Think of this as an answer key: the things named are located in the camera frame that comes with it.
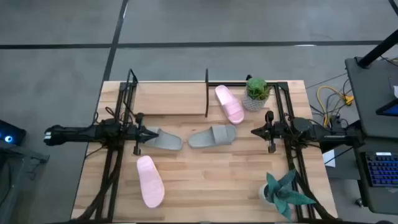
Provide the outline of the black tablet with blue screen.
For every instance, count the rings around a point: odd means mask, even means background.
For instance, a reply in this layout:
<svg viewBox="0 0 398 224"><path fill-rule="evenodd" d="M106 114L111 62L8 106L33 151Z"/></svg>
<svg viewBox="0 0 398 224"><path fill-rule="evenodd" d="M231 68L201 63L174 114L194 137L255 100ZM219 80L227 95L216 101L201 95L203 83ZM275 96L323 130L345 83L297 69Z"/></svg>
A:
<svg viewBox="0 0 398 224"><path fill-rule="evenodd" d="M376 110L377 115L398 117L398 98Z"/></svg>

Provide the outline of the white paper sheet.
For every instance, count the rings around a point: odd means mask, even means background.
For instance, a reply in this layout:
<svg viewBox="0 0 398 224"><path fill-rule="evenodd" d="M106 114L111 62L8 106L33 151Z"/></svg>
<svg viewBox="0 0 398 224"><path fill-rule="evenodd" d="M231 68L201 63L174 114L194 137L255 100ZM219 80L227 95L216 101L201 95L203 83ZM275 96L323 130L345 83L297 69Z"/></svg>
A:
<svg viewBox="0 0 398 224"><path fill-rule="evenodd" d="M324 165L326 165L328 167L336 167L335 151L334 150L330 150L328 152L324 152L322 154L322 156L323 156Z"/></svg>

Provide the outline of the green succulent in patterned pot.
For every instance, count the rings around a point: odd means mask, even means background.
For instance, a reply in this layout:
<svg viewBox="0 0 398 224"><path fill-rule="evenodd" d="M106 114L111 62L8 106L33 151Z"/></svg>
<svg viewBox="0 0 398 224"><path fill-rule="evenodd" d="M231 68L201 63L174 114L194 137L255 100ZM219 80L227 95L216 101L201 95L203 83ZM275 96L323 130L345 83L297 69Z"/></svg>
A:
<svg viewBox="0 0 398 224"><path fill-rule="evenodd" d="M248 111L261 110L269 97L270 89L270 86L265 80L260 78L250 78L246 82L243 106Z"/></svg>

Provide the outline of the wooden shelf with black frame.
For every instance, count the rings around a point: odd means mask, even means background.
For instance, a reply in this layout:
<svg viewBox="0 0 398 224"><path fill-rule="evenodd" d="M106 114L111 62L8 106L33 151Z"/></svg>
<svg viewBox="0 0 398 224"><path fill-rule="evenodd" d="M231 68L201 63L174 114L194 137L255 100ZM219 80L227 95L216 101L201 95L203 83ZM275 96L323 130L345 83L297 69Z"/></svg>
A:
<svg viewBox="0 0 398 224"><path fill-rule="evenodd" d="M209 104L209 72L203 81L140 82L132 69L127 74L134 98L126 103L133 116L206 116Z"/></svg>

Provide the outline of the black device with blue light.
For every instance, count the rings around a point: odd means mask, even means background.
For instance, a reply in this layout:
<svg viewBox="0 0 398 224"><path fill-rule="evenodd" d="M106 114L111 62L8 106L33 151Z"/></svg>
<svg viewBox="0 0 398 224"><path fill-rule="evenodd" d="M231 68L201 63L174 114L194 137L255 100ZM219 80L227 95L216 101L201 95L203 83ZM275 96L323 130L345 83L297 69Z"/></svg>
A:
<svg viewBox="0 0 398 224"><path fill-rule="evenodd" d="M0 120L0 139L8 144L20 146L26 136L26 130Z"/></svg>

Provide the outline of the grey workstation cart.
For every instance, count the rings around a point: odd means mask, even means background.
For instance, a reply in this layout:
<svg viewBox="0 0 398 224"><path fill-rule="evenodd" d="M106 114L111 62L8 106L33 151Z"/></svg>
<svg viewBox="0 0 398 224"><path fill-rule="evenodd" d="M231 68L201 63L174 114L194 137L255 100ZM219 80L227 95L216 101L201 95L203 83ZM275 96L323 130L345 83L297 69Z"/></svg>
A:
<svg viewBox="0 0 398 224"><path fill-rule="evenodd" d="M362 200L374 213L398 215L398 181L396 185L372 186L366 159L367 155L375 156L378 152L398 156L398 116L376 114L378 109L396 99L390 82L398 79L398 67L377 60L368 68L361 68L356 58L346 59L345 66L364 133L364 145L354 149Z"/></svg>

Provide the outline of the teal leafy plant white pot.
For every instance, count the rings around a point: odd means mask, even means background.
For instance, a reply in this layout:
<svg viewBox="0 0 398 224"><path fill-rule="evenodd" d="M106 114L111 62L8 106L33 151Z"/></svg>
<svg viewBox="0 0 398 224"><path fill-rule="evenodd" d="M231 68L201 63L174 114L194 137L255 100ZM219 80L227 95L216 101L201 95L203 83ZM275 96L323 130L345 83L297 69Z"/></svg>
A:
<svg viewBox="0 0 398 224"><path fill-rule="evenodd" d="M292 189L292 182L297 172L295 169L290 170L281 179L276 180L275 177L267 173L267 183L259 189L259 197L268 203L274 204L278 213L284 216L288 221L292 221L291 205L311 205L316 201Z"/></svg>

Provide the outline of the grey metal stand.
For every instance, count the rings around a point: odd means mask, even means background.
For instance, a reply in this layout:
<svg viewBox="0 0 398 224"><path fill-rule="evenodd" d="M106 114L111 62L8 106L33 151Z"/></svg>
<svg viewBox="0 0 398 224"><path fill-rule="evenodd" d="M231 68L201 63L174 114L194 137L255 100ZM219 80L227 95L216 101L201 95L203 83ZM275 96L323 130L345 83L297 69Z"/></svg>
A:
<svg viewBox="0 0 398 224"><path fill-rule="evenodd" d="M23 149L19 146L0 147L0 224L10 224L22 185L33 172L32 160L37 165L49 160L48 154Z"/></svg>

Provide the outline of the black table rig frame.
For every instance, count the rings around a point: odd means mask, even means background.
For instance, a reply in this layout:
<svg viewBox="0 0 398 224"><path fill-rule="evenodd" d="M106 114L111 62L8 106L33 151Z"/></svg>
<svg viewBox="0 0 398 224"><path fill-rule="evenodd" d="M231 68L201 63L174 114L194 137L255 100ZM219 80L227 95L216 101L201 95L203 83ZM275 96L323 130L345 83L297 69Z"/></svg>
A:
<svg viewBox="0 0 398 224"><path fill-rule="evenodd" d="M303 81L281 81L271 90L262 110L247 112L237 126L236 140L227 146L192 149L183 144L179 151L142 147L154 161L165 187L165 198L157 208L149 208L141 196L134 143L127 142L114 206L103 205L102 216L114 222L281 222L275 206L259 198L266 174L281 178L288 171L284 142L276 139L276 152L268 153L268 143L251 130L264 125L266 111L275 119L285 114L310 118ZM157 126L183 141L217 124L227 124L213 87L209 87L206 116L145 116L146 126Z"/></svg>

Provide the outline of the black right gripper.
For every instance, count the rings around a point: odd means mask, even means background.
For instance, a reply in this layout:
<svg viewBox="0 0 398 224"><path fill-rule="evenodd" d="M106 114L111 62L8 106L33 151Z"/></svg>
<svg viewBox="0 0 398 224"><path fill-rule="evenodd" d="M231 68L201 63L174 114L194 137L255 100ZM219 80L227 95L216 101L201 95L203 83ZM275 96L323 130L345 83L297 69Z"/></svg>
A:
<svg viewBox="0 0 398 224"><path fill-rule="evenodd" d="M269 110L266 115L265 115L265 121L266 121L266 134L267 134L267 140L269 141L269 146L268 146L268 153L275 153L276 152L276 146L274 143L274 138L276 136L280 136L280 131L279 128L281 127L280 121L275 121L274 122L274 112ZM251 130L252 134L265 139L264 133L258 133L258 132L263 132L265 130L265 127L260 127Z"/></svg>

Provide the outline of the black slanted pole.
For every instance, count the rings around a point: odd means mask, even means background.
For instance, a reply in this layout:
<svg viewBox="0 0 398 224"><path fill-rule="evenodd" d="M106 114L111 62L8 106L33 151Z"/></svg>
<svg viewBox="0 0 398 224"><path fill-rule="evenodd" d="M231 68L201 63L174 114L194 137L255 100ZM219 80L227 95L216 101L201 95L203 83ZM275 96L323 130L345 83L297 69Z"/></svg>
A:
<svg viewBox="0 0 398 224"><path fill-rule="evenodd" d="M366 54L363 58L357 61L358 66L361 68L368 68L382 54L386 53L395 44L398 44L398 29L377 45L372 51Z"/></svg>

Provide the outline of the pink rubber slide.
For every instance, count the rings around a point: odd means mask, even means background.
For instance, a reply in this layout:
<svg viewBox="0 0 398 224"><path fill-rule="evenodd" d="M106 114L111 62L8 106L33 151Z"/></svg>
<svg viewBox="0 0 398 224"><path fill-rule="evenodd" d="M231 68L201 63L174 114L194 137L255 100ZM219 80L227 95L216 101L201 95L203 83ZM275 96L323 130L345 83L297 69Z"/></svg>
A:
<svg viewBox="0 0 398 224"><path fill-rule="evenodd" d="M241 123L244 119L244 110L239 100L224 85L218 85L215 94L228 120L232 124Z"/></svg>
<svg viewBox="0 0 398 224"><path fill-rule="evenodd" d="M142 156L137 160L137 172L145 205L149 208L158 207L164 199L165 188L150 156Z"/></svg>

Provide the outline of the grey rubber slide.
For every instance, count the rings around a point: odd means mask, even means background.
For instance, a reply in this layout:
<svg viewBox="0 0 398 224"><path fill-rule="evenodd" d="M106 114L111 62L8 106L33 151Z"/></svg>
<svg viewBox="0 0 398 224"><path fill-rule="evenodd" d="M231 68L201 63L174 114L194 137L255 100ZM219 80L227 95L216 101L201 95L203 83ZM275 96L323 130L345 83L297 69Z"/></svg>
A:
<svg viewBox="0 0 398 224"><path fill-rule="evenodd" d="M223 146L232 144L235 139L234 125L214 125L207 130L192 134L188 139L188 145L192 148Z"/></svg>
<svg viewBox="0 0 398 224"><path fill-rule="evenodd" d="M147 127L149 131L157 133L158 136L144 143L147 147L179 151L182 148L183 141L180 137L167 133L159 127Z"/></svg>

